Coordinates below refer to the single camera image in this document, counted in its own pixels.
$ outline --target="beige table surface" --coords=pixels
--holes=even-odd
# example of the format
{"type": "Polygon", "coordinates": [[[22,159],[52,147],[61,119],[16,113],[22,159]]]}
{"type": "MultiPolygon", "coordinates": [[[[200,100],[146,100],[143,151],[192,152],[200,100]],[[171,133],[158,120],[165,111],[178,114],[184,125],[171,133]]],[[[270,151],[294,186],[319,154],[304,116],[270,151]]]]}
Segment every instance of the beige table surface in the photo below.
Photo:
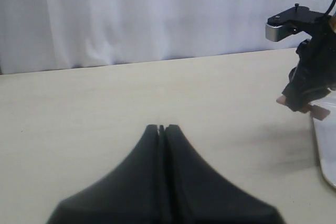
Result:
{"type": "Polygon", "coordinates": [[[0,223],[45,223],[120,163],[147,124],[178,124],[288,223],[335,223],[309,118],[275,103],[296,62],[285,49],[0,76],[0,223]]]}

